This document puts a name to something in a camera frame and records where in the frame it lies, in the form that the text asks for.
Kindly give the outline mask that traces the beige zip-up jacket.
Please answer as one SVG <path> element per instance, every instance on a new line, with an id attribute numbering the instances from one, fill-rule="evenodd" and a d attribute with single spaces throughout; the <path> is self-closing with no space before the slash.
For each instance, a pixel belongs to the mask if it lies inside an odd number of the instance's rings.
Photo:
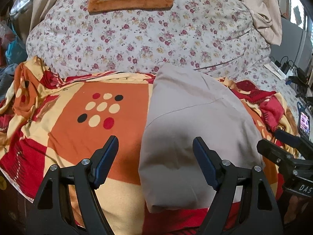
<path id="1" fill-rule="evenodd" d="M 211 76 L 165 65 L 153 83 L 139 177 L 148 210 L 204 209 L 215 196 L 194 156 L 201 137 L 237 167 L 263 166 L 261 134 L 242 102 Z"/>

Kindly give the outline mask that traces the smartphone with lit screen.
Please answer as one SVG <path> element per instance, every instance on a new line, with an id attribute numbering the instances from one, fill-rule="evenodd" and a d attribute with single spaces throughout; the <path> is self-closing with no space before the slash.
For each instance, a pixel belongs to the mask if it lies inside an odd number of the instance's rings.
<path id="1" fill-rule="evenodd" d="M 309 139 L 310 137 L 310 118 L 304 112 L 299 112 L 298 130 L 301 137 Z"/>

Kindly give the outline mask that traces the floral white quilt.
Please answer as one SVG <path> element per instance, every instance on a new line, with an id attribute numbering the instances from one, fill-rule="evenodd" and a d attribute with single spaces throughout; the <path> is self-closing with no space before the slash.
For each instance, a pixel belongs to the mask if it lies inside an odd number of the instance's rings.
<path id="1" fill-rule="evenodd" d="M 267 69 L 270 45 L 239 0 L 174 0 L 168 11 L 90 14 L 89 0 L 60 0 L 30 33 L 38 56 L 62 78 L 104 71 L 156 73 L 170 64 L 250 80 L 279 92 L 294 116 L 296 92 Z"/>

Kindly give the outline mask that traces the beige curtain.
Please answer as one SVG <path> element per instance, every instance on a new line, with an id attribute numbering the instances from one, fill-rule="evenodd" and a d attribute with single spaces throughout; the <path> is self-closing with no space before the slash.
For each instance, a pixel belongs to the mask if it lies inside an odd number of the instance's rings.
<path id="1" fill-rule="evenodd" d="M 282 22 L 278 0 L 240 0 L 250 11 L 256 30 L 272 45 L 281 45 Z"/>

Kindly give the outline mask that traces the blue plastic bag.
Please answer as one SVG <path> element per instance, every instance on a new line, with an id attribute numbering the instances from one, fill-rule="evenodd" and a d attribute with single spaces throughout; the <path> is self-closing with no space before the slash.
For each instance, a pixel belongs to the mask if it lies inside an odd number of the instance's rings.
<path id="1" fill-rule="evenodd" d="M 23 41 L 19 38 L 19 36 L 16 36 L 14 41 L 12 41 L 5 52 L 5 58 L 7 65 L 11 64 L 20 64 L 21 62 L 24 62 L 27 60 L 27 52 L 25 48 L 25 44 Z"/>

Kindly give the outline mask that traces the clear plastic bag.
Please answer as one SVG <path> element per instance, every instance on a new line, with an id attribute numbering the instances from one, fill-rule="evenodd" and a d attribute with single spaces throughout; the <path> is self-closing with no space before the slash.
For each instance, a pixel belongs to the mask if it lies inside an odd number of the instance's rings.
<path id="1" fill-rule="evenodd" d="M 15 0 L 9 16 L 11 20 L 16 20 L 25 13 L 33 4 L 33 0 Z"/>

